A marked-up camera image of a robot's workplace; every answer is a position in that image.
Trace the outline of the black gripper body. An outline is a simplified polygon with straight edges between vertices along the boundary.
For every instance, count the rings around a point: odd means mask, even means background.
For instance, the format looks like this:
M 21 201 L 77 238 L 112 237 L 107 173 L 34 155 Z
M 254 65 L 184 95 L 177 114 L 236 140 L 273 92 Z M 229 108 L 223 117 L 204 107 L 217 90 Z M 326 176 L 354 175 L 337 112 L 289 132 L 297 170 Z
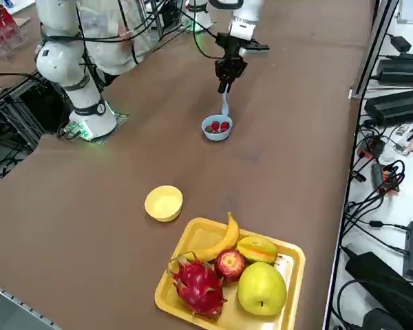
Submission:
M 224 50 L 224 55 L 215 61 L 215 73 L 220 80 L 235 80 L 239 78 L 247 66 L 240 50 L 246 41 L 240 38 L 218 32 L 215 43 Z

